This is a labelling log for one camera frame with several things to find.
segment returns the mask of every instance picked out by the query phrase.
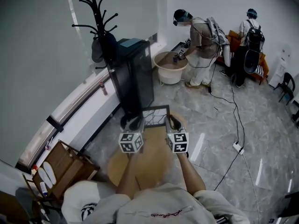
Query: white bucket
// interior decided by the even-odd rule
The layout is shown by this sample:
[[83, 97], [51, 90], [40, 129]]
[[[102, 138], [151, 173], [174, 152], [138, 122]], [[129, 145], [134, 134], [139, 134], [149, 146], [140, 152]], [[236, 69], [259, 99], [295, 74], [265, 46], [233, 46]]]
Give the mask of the white bucket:
[[166, 51], [154, 57], [154, 64], [159, 68], [159, 80], [165, 84], [176, 84], [181, 80], [183, 70], [187, 67], [187, 60], [173, 61], [176, 52]]

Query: power strip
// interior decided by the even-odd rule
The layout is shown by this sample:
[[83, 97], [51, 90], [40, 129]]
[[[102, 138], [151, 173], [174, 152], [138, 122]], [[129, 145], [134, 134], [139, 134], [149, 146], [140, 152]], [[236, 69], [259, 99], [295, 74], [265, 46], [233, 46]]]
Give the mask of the power strip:
[[233, 144], [233, 147], [234, 147], [234, 149], [240, 154], [240, 155], [243, 155], [243, 153], [244, 153], [244, 149], [242, 149], [242, 151], [240, 152], [240, 149], [242, 148], [239, 144], [237, 144], [237, 142], [235, 142], [234, 144]]

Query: cable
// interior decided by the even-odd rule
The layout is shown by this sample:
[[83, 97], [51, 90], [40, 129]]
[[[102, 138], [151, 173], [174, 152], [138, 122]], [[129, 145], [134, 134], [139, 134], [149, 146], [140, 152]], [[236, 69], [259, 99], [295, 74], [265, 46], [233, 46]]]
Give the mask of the cable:
[[235, 102], [235, 93], [234, 93], [234, 89], [233, 89], [233, 82], [234, 82], [234, 79], [232, 79], [232, 83], [231, 83], [231, 89], [232, 89], [232, 93], [233, 93], [233, 102], [230, 102], [230, 101], [226, 100], [225, 98], [217, 97], [217, 96], [212, 95], [212, 92], [210, 92], [211, 89], [209, 89], [209, 93], [210, 93], [210, 95], [212, 95], [213, 97], [223, 99], [223, 100], [227, 101], [227, 102], [230, 103], [230, 104], [235, 104], [235, 109], [234, 109], [234, 111], [233, 111], [233, 114], [234, 114], [235, 120], [236, 120], [236, 122], [237, 122], [237, 137], [238, 137], [238, 141], [237, 141], [237, 143], [239, 143], [240, 138], [239, 138], [238, 120], [237, 120], [237, 118], [236, 118], [236, 116], [235, 116], [235, 110], [236, 110], [236, 109], [237, 109], [237, 114], [238, 114], [238, 117], [239, 117], [241, 126], [242, 126], [242, 128], [243, 128], [243, 146], [242, 146], [241, 149], [239, 150], [237, 156], [236, 156], [236, 157], [234, 158], [234, 160], [231, 162], [231, 164], [230, 164], [228, 170], [226, 171], [225, 175], [224, 175], [223, 178], [220, 180], [220, 182], [218, 183], [218, 185], [217, 185], [217, 187], [214, 189], [214, 191], [215, 191], [215, 190], [218, 188], [218, 186], [222, 183], [222, 181], [223, 181], [223, 179], [225, 178], [226, 174], [228, 173], [228, 171], [229, 171], [230, 168], [232, 167], [234, 161], [236, 160], [236, 158], [238, 157], [239, 153], [244, 149], [244, 146], [245, 146], [245, 129], [244, 129], [243, 123], [242, 123], [241, 118], [240, 118], [239, 107], [238, 107], [237, 103]]
[[[202, 37], [204, 37], [204, 36], [203, 36], [203, 35], [202, 35], [202, 34], [201, 34], [195, 27], [194, 27], [194, 29], [195, 29], [195, 30], [196, 30]], [[188, 61], [187, 57], [185, 56], [186, 60], [188, 61], [189, 65], [190, 65], [191, 67], [193, 67], [193, 68], [208, 68], [208, 67], [210, 67], [211, 62], [213, 61], [215, 55], [219, 52], [219, 49], [220, 49], [220, 37], [219, 37], [218, 29], [219, 29], [219, 26], [216, 27], [216, 31], [217, 31], [217, 36], [216, 36], [216, 37], [214, 37], [214, 38], [204, 37], [204, 38], [209, 39], [209, 40], [214, 40], [215, 38], [218, 37], [218, 42], [219, 42], [219, 43], [218, 43], [218, 48], [217, 48], [217, 50], [216, 50], [216, 52], [215, 52], [213, 58], [211, 59], [209, 65], [206, 66], [206, 67], [196, 67], [196, 66], [192, 66], [191, 63]], [[211, 78], [211, 83], [212, 83], [212, 79], [213, 79], [213, 77], [214, 77], [215, 69], [216, 69], [216, 64], [215, 64], [215, 67], [214, 67], [214, 70], [213, 70], [213, 75], [212, 75], [212, 78]], [[211, 96], [213, 96], [213, 97], [215, 97], [215, 98], [223, 99], [223, 100], [227, 101], [227, 102], [230, 103], [230, 104], [235, 104], [235, 109], [234, 109], [234, 111], [233, 111], [233, 114], [234, 114], [234, 117], [235, 117], [235, 120], [236, 120], [236, 123], [237, 123], [237, 137], [238, 137], [238, 141], [237, 141], [237, 143], [239, 143], [240, 138], [239, 138], [238, 120], [237, 120], [236, 115], [235, 115], [235, 110], [236, 110], [236, 109], [237, 109], [237, 114], [238, 114], [240, 123], [241, 123], [241, 125], [242, 125], [242, 128], [243, 128], [243, 134], [244, 134], [244, 136], [243, 136], [243, 146], [242, 146], [241, 149], [239, 150], [237, 156], [234, 158], [234, 160], [233, 160], [232, 163], [230, 164], [228, 170], [226, 171], [225, 175], [223, 176], [223, 178], [221, 179], [221, 181], [218, 183], [218, 185], [217, 185], [217, 187], [214, 189], [214, 191], [215, 191], [215, 190], [218, 188], [218, 186], [221, 184], [221, 182], [222, 182], [223, 179], [225, 178], [226, 174], [229, 172], [230, 168], [232, 167], [234, 161], [235, 161], [236, 158], [238, 157], [239, 153], [244, 149], [244, 145], [245, 145], [245, 130], [244, 130], [244, 126], [243, 126], [243, 124], [242, 124], [241, 118], [240, 118], [239, 107], [238, 107], [237, 103], [235, 102], [235, 94], [234, 94], [234, 90], [233, 90], [233, 82], [234, 82], [234, 79], [232, 79], [232, 83], [231, 83], [231, 89], [232, 89], [232, 93], [233, 93], [233, 102], [230, 102], [230, 101], [228, 101], [228, 100], [226, 100], [225, 98], [222, 98], [222, 97], [214, 96], [214, 95], [212, 94], [211, 87], [208, 88], [209, 93], [210, 93]]]
[[[252, 183], [254, 197], [255, 197], [255, 199], [256, 199], [256, 191], [255, 191], [255, 189], [254, 189], [254, 184], [253, 184], [253, 181], [252, 181], [252, 178], [251, 178], [251, 174], [250, 174], [250, 171], [249, 171], [249, 167], [248, 167], [248, 165], [247, 165], [247, 162], [246, 162], [246, 159], [245, 159], [245, 156], [244, 156], [244, 155], [243, 155], [243, 158], [244, 158], [244, 161], [245, 161], [245, 164], [246, 164], [248, 173], [249, 173], [249, 177], [250, 177], [250, 180], [251, 180], [251, 183]], [[256, 200], [256, 210], [257, 210], [258, 223], [260, 224], [260, 214], [259, 214], [259, 210], [258, 210], [257, 200]]]
[[237, 156], [234, 158], [234, 160], [232, 161], [232, 163], [230, 164], [228, 170], [226, 171], [225, 175], [223, 176], [223, 178], [221, 179], [221, 181], [218, 183], [217, 187], [214, 189], [214, 191], [216, 191], [216, 189], [218, 188], [218, 186], [220, 185], [220, 183], [223, 181], [223, 179], [225, 178], [226, 174], [228, 173], [229, 169], [232, 167], [234, 161], [236, 160], [236, 158], [238, 157], [239, 153], [241, 152], [242, 150], [240, 149], [240, 151], [238, 152]]

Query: vr headset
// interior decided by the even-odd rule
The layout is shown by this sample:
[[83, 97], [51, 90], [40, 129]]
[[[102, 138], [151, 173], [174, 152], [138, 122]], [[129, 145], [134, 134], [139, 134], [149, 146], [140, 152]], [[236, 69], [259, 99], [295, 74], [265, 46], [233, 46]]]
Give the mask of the vr headset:
[[189, 13], [185, 11], [185, 14], [184, 14], [182, 17], [180, 17], [178, 20], [176, 20], [176, 19], [174, 18], [174, 16], [173, 16], [173, 24], [174, 24], [175, 26], [177, 26], [179, 22], [184, 22], [185, 19], [188, 19], [188, 15], [189, 15]]

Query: white sleeve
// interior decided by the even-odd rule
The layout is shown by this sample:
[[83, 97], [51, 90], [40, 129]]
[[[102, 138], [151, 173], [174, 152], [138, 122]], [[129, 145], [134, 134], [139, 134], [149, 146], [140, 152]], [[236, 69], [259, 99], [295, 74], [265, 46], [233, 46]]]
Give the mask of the white sleeve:
[[114, 223], [117, 211], [130, 202], [131, 199], [125, 194], [113, 194], [101, 199], [97, 207], [85, 220], [84, 224], [107, 224]]
[[250, 224], [247, 216], [217, 191], [198, 191], [193, 195], [214, 217], [225, 216], [232, 224]]
[[244, 21], [241, 22], [240, 26], [239, 26], [239, 32], [243, 32], [245, 31], [245, 25], [244, 25]]

